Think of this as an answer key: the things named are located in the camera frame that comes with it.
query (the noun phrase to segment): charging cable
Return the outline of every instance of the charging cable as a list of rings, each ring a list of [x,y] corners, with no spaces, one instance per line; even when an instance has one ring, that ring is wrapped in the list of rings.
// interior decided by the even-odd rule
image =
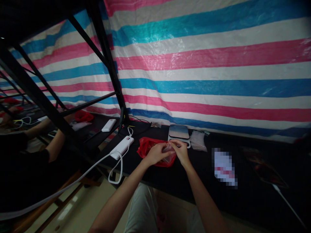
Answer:
[[[289,208],[292,210],[292,212],[296,215],[296,217],[298,218],[299,222],[301,223],[301,225],[307,229],[307,227],[305,226],[304,222],[301,220],[301,218],[298,216],[298,214],[294,211],[294,209],[292,208],[292,206],[288,203],[288,201],[286,200],[286,198],[283,196],[283,194],[281,193],[281,190],[279,189],[278,186],[276,186],[275,184],[273,184],[273,188],[280,194],[280,196],[284,199],[284,201],[286,202],[286,204],[289,206]]]
[[[132,137],[133,135],[133,129],[132,130],[132,133],[130,133],[130,129],[131,128],[127,128],[129,134],[130,134],[130,138]],[[127,151],[125,152],[124,155],[126,155],[126,153],[129,151],[129,148],[130,148],[130,140],[129,140],[129,146],[127,147]],[[77,179],[75,182],[73,182],[72,184],[70,184],[69,186],[65,187],[64,189],[52,194],[51,196],[37,202],[36,204],[33,204],[25,209],[22,209],[22,210],[18,210],[18,211],[12,211],[12,212],[6,212],[6,213],[0,213],[0,221],[3,221],[3,220],[7,220],[7,219],[12,219],[12,218],[16,218],[16,217],[19,217],[21,215],[24,215],[32,210],[34,210],[35,208],[43,205],[44,203],[46,203],[47,201],[49,201],[50,199],[52,198],[55,198],[57,197],[58,195],[62,194],[63,192],[65,192],[66,190],[70,189],[72,186],[74,186],[76,183],[80,182],[80,180],[82,180],[83,177],[86,176],[86,174],[88,174],[95,166],[97,166],[97,164],[99,164],[101,161],[103,161],[105,158],[107,158],[108,156],[110,156],[111,154],[114,154],[114,153],[118,153],[120,155],[120,160],[119,162],[121,161],[121,172],[120,172],[120,178],[117,182],[114,182],[114,181],[111,181],[110,180],[110,175],[112,173],[112,171],[117,167],[117,165],[119,164],[119,162],[117,163],[117,165],[111,170],[111,172],[109,173],[109,177],[108,177],[108,181],[110,183],[113,183],[113,184],[119,184],[120,183],[120,180],[122,178],[122,172],[123,172],[123,156],[122,154],[119,152],[119,151],[115,151],[115,152],[110,152],[108,155],[104,156],[103,158],[101,158],[100,160],[98,160],[93,166],[91,166],[79,179]]]
[[[124,155],[126,155],[126,153],[129,151],[131,138],[132,138],[132,135],[133,135],[133,133],[134,133],[133,129],[130,128],[130,127],[127,127],[127,130],[128,130],[128,132],[129,132],[129,134],[130,134],[130,139],[129,139],[129,146],[127,147],[127,151],[124,153]],[[110,173],[109,173],[108,181],[109,181],[110,183],[112,183],[112,184],[119,184],[120,181],[121,181],[121,179],[122,179],[122,173],[123,173],[123,157],[124,157],[124,155],[123,155],[123,156],[122,156],[122,155],[120,156],[120,160],[117,162],[117,164],[114,166],[114,168],[113,168],[113,169],[110,171]],[[110,180],[110,176],[111,176],[113,170],[118,166],[118,164],[119,164],[120,161],[121,161],[120,178],[119,178],[118,181],[112,181],[112,180]]]
[[[26,119],[26,118],[29,118],[29,123],[27,123],[27,122],[24,121],[24,119]],[[23,117],[23,118],[21,118],[20,120],[14,120],[14,124],[15,124],[15,125],[18,125],[17,122],[20,122],[20,121],[21,121],[21,124],[19,125],[19,127],[17,127],[17,128],[11,128],[11,129],[19,129],[19,128],[21,128],[23,125],[34,125],[34,124],[38,123],[38,121],[36,121],[35,123],[31,123],[31,120],[32,120],[32,119],[31,119],[30,116]]]

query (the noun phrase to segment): cord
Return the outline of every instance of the cord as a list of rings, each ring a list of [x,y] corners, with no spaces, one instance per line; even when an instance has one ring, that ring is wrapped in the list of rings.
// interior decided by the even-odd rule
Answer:
[[[134,120],[134,121],[141,121],[142,123],[145,123],[145,124],[147,124],[146,122],[143,122],[143,119],[139,119],[139,118],[137,118],[137,117],[135,117],[135,116],[129,116],[129,117],[134,117],[134,118],[136,118],[137,120]]]
[[[25,119],[25,118],[29,118],[29,123],[26,123],[26,122],[23,120],[23,119]],[[19,121],[21,121],[20,126],[17,127],[17,128],[11,128],[11,129],[19,129],[19,128],[21,128],[23,125],[34,125],[34,124],[38,123],[38,121],[36,121],[35,123],[31,123],[32,119],[31,119],[30,116],[23,117],[23,118],[21,118],[20,120],[14,120],[14,124],[15,124],[15,125],[18,125],[18,124],[16,124],[16,123],[19,122]]]
[[[144,121],[147,121],[147,122],[148,122],[148,124],[147,124],[146,122],[143,122],[142,119],[139,119],[139,118],[137,118],[137,120],[134,120],[134,121],[138,121],[138,120],[141,121],[142,123],[145,123],[145,124],[148,125],[149,127],[148,127],[147,129],[143,130],[142,132],[138,132],[138,133],[134,134],[133,136],[137,136],[137,135],[139,135],[139,134],[142,134],[142,133],[146,132],[146,131],[151,127],[151,124],[152,124],[152,122],[149,122],[149,121],[147,121],[147,120],[144,120]],[[122,135],[122,136],[127,136],[127,135],[121,133],[121,130],[119,130],[119,131],[118,131],[118,136],[121,137],[120,135]]]
[[[124,155],[126,155],[126,153],[129,151],[129,148],[130,148],[130,141],[131,141],[131,137],[133,135],[133,129],[132,130],[132,133],[130,133],[130,127],[128,127],[128,132],[130,134],[130,140],[129,140],[129,146],[127,147],[127,151],[125,152]],[[12,212],[7,212],[7,213],[0,213],[0,221],[3,221],[3,220],[7,220],[7,219],[12,219],[12,218],[16,218],[16,217],[19,217],[21,215],[24,215],[32,210],[34,210],[35,208],[39,207],[40,205],[46,203],[47,201],[49,201],[50,199],[54,198],[54,197],[57,197],[58,195],[62,194],[63,192],[65,192],[66,190],[70,189],[72,186],[74,186],[76,183],[78,183],[83,177],[85,177],[95,166],[97,166],[97,164],[99,164],[101,161],[103,161],[105,158],[107,158],[108,156],[110,156],[111,154],[114,154],[114,153],[119,153],[120,155],[120,160],[121,160],[121,172],[120,172],[120,178],[117,182],[114,182],[114,181],[111,181],[110,180],[110,175],[112,173],[112,171],[117,167],[117,165],[119,164],[119,162],[117,163],[117,165],[111,170],[111,172],[109,173],[109,177],[108,177],[108,181],[110,183],[113,183],[113,184],[119,184],[120,181],[121,181],[121,178],[122,178],[122,173],[123,173],[123,156],[122,154],[119,152],[119,151],[115,151],[115,152],[110,152],[108,155],[104,156],[103,158],[101,158],[100,160],[98,160],[93,166],[91,166],[79,179],[77,179],[75,182],[73,182],[71,185],[65,187],[64,189],[52,194],[51,196],[37,202],[36,204],[33,204],[25,209],[22,209],[22,210],[18,210],[18,211],[12,211]]]
[[[133,133],[134,133],[133,129],[130,128],[130,127],[127,127],[127,131],[128,131],[129,134],[130,134],[130,139],[129,139],[129,146],[127,147],[127,151],[124,153],[124,155],[126,155],[126,153],[129,151],[131,138],[132,138],[132,135],[133,135]],[[110,183],[112,183],[112,184],[119,184],[120,181],[121,181],[122,173],[123,173],[123,157],[124,157],[124,155],[123,155],[123,156],[121,155],[121,156],[120,156],[120,160],[119,160],[119,162],[121,161],[121,172],[120,172],[119,180],[118,180],[118,181],[112,181],[112,180],[110,180],[110,176],[111,176],[113,170],[118,166],[119,162],[117,162],[117,164],[114,166],[114,168],[113,168],[113,169],[110,171],[110,173],[109,173],[108,181],[109,181]]]
[[[284,201],[286,202],[286,204],[289,206],[289,208],[293,211],[293,213],[295,214],[295,216],[298,218],[299,222],[301,223],[301,225],[305,228],[305,224],[304,222],[301,220],[301,218],[298,216],[298,214],[295,212],[295,210],[292,208],[292,206],[288,203],[288,201],[285,199],[285,197],[283,196],[283,194],[281,193],[281,190],[279,189],[278,186],[276,186],[275,184],[273,184],[273,188],[280,194],[280,196],[284,199]]]

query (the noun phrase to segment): red object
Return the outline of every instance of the red object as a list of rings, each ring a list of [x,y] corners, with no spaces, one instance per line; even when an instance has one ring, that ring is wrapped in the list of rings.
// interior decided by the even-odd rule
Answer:
[[[4,99],[3,102],[4,102],[4,103],[8,103],[8,104],[18,104],[18,103],[19,103],[19,100],[14,99],[14,98],[7,98],[7,99]]]
[[[147,138],[147,137],[143,137],[139,140],[140,146],[137,150],[137,153],[139,154],[140,157],[145,158],[147,156],[147,154],[149,153],[150,149],[158,144],[158,143],[168,143],[168,141],[163,141],[163,140],[157,140],[157,139],[151,139],[151,138]],[[171,161],[165,162],[163,160],[161,160],[160,162],[156,163],[155,166],[158,167],[171,167],[174,164],[175,158],[176,158],[176,153],[172,155],[172,159]]]
[[[75,113],[75,121],[76,122],[84,122],[84,121],[91,121],[94,119],[94,116],[89,112],[79,110]]]
[[[9,108],[9,111],[11,111],[12,113],[19,113],[19,112],[21,112],[23,110],[24,110],[24,108],[23,107],[19,107],[19,106]],[[1,113],[0,117],[3,117],[5,114],[6,114],[5,112]]]

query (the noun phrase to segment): striped tarp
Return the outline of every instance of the striped tarp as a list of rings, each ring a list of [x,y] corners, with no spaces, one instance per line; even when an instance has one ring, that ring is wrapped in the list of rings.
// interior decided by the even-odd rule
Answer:
[[[130,114],[285,142],[310,130],[307,1],[104,2],[103,23]],[[87,13],[75,17],[97,43]],[[107,69],[68,21],[22,46],[67,105],[113,90]],[[88,110],[120,115],[114,97]]]

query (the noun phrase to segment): kitchen scale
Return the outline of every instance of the kitchen scale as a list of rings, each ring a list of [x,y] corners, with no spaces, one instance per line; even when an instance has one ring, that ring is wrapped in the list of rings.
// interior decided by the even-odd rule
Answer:
[[[181,125],[170,125],[169,126],[169,133],[168,133],[168,141],[178,139],[187,144],[187,148],[191,147],[190,140],[189,140],[189,132],[187,126]]]

